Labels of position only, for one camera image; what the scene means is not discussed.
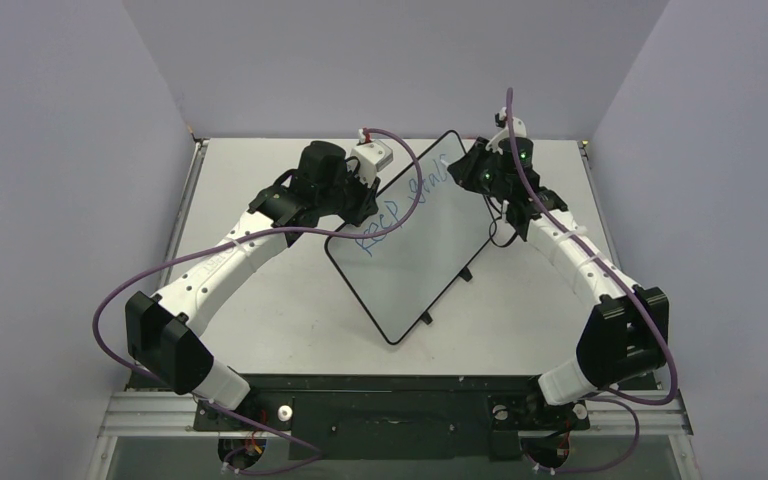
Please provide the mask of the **aluminium table frame rail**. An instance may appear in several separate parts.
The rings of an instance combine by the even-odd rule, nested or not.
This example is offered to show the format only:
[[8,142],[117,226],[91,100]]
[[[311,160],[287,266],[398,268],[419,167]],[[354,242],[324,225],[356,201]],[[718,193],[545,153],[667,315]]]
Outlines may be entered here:
[[[178,253],[183,230],[186,225],[186,220],[189,215],[189,211],[192,205],[193,197],[195,194],[197,182],[203,169],[204,159],[208,152],[210,139],[208,138],[196,138],[192,159],[188,167],[187,175],[185,177],[185,183],[183,191],[180,196],[178,207],[175,213],[173,227],[170,238],[167,242],[162,263],[163,268],[151,267],[147,273],[138,273],[135,278],[131,278],[125,281],[123,286],[115,287],[114,291],[108,294],[95,309],[92,321],[91,331],[93,339],[100,347],[101,351],[113,359],[120,366],[124,366],[128,370],[128,377],[126,379],[125,390],[128,389],[131,381],[136,379],[139,386],[148,386],[149,391],[156,389],[164,389],[166,387],[162,382],[150,374],[133,359],[128,360],[121,354],[117,354],[113,349],[107,345],[101,333],[101,317],[103,310],[109,306],[115,297],[124,293],[127,289],[138,285],[141,282],[152,279],[149,283],[151,287],[160,288],[165,286],[170,281],[172,266],[168,265],[176,254]],[[113,463],[113,453],[117,444],[115,436],[107,436],[102,432],[99,432],[95,440],[93,453],[91,456],[90,464],[86,473],[86,479],[106,479]]]

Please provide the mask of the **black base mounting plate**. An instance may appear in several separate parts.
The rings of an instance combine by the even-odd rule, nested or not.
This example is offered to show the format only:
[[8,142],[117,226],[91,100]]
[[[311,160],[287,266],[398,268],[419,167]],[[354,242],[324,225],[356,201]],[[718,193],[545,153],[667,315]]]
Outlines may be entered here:
[[241,412],[301,439],[292,460],[515,460],[590,421],[546,404],[536,377],[251,375]]

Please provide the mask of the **white whiteboard black frame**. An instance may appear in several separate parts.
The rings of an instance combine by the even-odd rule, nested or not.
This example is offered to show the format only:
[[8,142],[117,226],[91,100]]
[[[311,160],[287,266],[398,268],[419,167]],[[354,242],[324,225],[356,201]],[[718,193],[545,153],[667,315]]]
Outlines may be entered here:
[[326,256],[379,334],[400,343],[489,241],[483,198],[458,186],[439,162],[467,152],[459,134],[444,133],[378,195],[379,211],[361,226],[340,226]]

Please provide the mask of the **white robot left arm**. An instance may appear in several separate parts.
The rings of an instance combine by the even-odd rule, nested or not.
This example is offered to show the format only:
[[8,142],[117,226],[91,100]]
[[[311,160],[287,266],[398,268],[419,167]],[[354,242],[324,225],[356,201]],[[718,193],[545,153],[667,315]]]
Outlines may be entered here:
[[392,149],[379,141],[351,151],[325,141],[307,145],[298,165],[249,203],[218,252],[156,293],[130,297],[125,320],[131,357],[175,393],[219,404],[220,418],[232,429],[251,427],[259,405],[249,383],[216,359],[201,335],[246,280],[298,240],[301,228],[331,215],[358,226],[377,213],[378,175],[392,160]]

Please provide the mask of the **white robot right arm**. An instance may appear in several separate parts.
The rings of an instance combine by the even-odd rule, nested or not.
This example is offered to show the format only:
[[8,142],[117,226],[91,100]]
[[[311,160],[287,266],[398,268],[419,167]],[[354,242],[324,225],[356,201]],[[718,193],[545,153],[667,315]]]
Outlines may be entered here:
[[668,348],[669,301],[643,288],[588,238],[567,203],[533,169],[534,145],[519,137],[491,144],[478,138],[450,164],[461,188],[498,201],[516,234],[541,253],[591,312],[574,355],[540,375],[539,390],[524,400],[526,418],[548,427],[564,404],[661,367],[677,375]]

